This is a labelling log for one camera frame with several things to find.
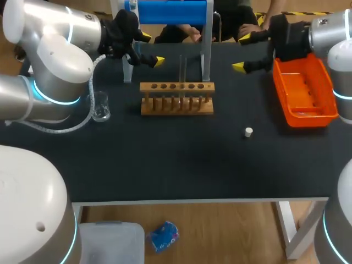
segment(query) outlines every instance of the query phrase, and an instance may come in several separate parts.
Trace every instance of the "orange tray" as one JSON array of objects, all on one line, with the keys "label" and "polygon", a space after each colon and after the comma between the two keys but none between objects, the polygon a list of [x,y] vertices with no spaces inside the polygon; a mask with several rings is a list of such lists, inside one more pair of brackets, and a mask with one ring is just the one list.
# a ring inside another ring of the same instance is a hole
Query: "orange tray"
[{"label": "orange tray", "polygon": [[338,116],[331,79],[314,54],[290,62],[275,59],[273,78],[291,127],[326,127]]}]

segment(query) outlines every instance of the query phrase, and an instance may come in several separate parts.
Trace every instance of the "test tube rack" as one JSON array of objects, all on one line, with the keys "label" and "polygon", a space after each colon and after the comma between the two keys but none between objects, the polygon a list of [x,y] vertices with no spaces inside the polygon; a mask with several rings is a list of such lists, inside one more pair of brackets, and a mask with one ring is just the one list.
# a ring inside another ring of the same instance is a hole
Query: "test tube rack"
[{"label": "test tube rack", "polygon": [[140,92],[145,116],[214,114],[213,82],[141,82]]}]

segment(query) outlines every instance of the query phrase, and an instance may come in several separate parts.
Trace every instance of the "white cap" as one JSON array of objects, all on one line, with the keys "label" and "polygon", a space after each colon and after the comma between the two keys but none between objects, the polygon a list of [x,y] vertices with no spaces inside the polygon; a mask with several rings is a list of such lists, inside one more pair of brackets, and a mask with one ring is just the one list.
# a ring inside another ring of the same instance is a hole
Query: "white cap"
[{"label": "white cap", "polygon": [[249,138],[252,133],[253,133],[253,129],[252,128],[246,128],[245,131],[244,131],[244,135],[246,136],[246,138]]},{"label": "white cap", "polygon": [[53,75],[69,83],[85,83],[93,73],[93,62],[89,55],[79,47],[67,43],[63,36],[43,35],[37,54]]},{"label": "white cap", "polygon": [[4,8],[2,26],[5,37],[17,44],[24,30],[24,0],[8,0]]},{"label": "white cap", "polygon": [[328,65],[338,72],[352,71],[352,39],[333,46],[328,54]]},{"label": "white cap", "polygon": [[352,159],[342,170],[337,185],[341,209],[352,226]]},{"label": "white cap", "polygon": [[0,263],[20,263],[42,248],[67,205],[65,183],[42,156],[0,146]]}]

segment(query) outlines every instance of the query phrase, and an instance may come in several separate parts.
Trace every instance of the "floor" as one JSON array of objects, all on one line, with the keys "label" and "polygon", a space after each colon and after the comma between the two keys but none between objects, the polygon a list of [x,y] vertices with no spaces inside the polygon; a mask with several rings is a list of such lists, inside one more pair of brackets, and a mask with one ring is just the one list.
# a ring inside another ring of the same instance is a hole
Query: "floor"
[{"label": "floor", "polygon": [[[109,0],[54,0],[72,8],[111,13]],[[265,12],[269,0],[252,1],[256,12]],[[285,11],[335,12],[348,8],[350,1],[287,0]],[[311,16],[290,16],[290,21],[311,20]],[[156,36],[161,26],[145,26]],[[16,75],[21,63],[13,58],[13,45],[0,34],[0,73]],[[309,202],[292,202],[295,221],[309,207]],[[132,205],[86,207],[84,222],[135,222],[146,233],[168,220],[179,228],[180,239],[165,252],[156,255],[146,245],[146,264],[311,264],[312,247],[297,260],[285,259],[283,238],[277,212],[272,203],[206,203],[189,205]]]}]

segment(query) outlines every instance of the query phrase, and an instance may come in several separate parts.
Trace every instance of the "cable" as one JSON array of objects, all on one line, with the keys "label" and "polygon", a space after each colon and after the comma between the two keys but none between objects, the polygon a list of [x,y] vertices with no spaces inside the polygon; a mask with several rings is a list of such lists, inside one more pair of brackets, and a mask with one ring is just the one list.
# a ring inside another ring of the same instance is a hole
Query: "cable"
[{"label": "cable", "polygon": [[50,133],[50,134],[65,134],[65,133],[76,131],[76,130],[82,128],[91,119],[91,117],[93,115],[94,107],[95,107],[94,89],[93,89],[94,69],[99,62],[101,62],[103,59],[105,59],[105,57],[106,57],[105,55],[101,55],[98,58],[96,58],[95,61],[93,62],[93,73],[88,81],[89,95],[90,95],[90,110],[89,110],[87,117],[80,124],[78,124],[72,128],[68,128],[68,129],[49,129],[49,128],[44,128],[43,126],[28,122],[28,121],[20,121],[19,123],[27,125],[31,128],[34,128],[36,130],[39,130],[39,131],[42,131],[45,133]]}]

